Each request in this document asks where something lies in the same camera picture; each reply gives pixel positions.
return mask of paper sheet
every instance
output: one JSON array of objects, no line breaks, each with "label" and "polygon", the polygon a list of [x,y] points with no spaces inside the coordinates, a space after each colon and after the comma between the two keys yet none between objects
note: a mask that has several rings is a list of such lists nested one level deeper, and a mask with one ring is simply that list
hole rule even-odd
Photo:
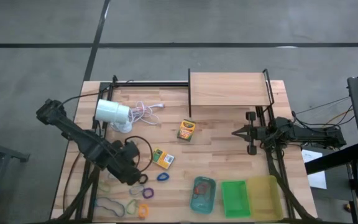
[{"label": "paper sheet", "polygon": [[[309,150],[302,150],[303,162],[309,162],[320,158],[323,153],[313,152]],[[326,173],[324,171],[308,175],[310,187],[317,187],[320,189],[327,189]]]}]

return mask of concrete floor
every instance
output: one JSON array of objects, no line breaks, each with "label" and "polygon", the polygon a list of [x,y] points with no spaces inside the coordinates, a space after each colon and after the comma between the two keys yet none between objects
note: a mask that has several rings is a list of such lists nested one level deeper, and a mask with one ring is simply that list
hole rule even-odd
[{"label": "concrete floor", "polygon": [[[0,0],[0,43],[93,42],[103,0]],[[114,0],[101,42],[358,42],[358,0]],[[0,144],[31,153],[12,161],[0,194],[0,223],[46,220],[67,142],[36,120],[47,98],[79,94],[91,49],[0,49]],[[186,80],[200,72],[258,72],[285,81],[291,107],[305,110],[347,96],[358,48],[99,49],[91,80]],[[300,115],[325,122],[350,101]],[[76,102],[67,104],[73,117]],[[352,121],[342,127],[358,142]],[[351,222],[337,200],[315,195],[323,220]]]}]

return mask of black clamp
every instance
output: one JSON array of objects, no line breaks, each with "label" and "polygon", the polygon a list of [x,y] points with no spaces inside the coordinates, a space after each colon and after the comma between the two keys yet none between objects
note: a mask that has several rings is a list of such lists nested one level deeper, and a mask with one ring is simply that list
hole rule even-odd
[{"label": "black clamp", "polygon": [[244,125],[244,127],[233,131],[231,134],[243,138],[245,141],[249,142],[247,146],[247,152],[250,155],[256,155],[256,146],[254,145],[254,140],[261,140],[266,137],[266,128],[265,127],[254,127],[254,121],[256,120],[255,112],[246,112],[246,119],[250,124]]}]

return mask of blue rubber band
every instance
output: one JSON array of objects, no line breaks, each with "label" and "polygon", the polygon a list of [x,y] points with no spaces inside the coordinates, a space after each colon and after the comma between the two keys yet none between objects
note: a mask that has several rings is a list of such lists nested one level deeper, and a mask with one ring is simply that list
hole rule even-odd
[{"label": "blue rubber band", "polygon": [[162,172],[160,175],[157,176],[158,181],[164,181],[169,179],[169,174],[166,172]]},{"label": "blue rubber band", "polygon": [[[98,200],[99,200],[99,199],[106,199],[106,200],[110,201],[111,203],[116,203],[116,204],[118,204],[119,206],[121,206],[121,207],[122,207],[122,215],[118,215],[117,212],[116,212],[115,210],[113,210],[113,209],[106,208],[106,207],[103,206],[103,205],[98,205]],[[108,211],[111,211],[111,212],[113,212],[117,217],[123,217],[123,216],[125,215],[125,206],[124,206],[123,204],[121,204],[121,203],[119,203],[119,202],[117,202],[117,201],[115,201],[115,200],[111,200],[110,198],[107,198],[107,197],[99,197],[99,198],[97,198],[97,199],[94,201],[94,206],[95,206],[95,207],[101,207],[101,208],[104,208],[104,209],[106,209],[106,210],[108,210]]]},{"label": "blue rubber band", "polygon": [[[140,189],[138,192],[133,192],[133,190],[135,189]],[[144,186],[143,185],[137,185],[137,186],[133,186],[129,189],[129,194],[132,195],[132,196],[136,196],[136,195],[139,195],[143,192],[144,190]]]}]

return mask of orange rubber band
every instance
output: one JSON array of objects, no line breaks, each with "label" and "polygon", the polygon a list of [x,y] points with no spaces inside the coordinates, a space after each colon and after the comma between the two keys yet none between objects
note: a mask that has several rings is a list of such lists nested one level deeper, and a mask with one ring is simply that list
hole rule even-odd
[{"label": "orange rubber band", "polygon": [[146,204],[139,205],[139,217],[146,218],[149,215],[149,206]]}]

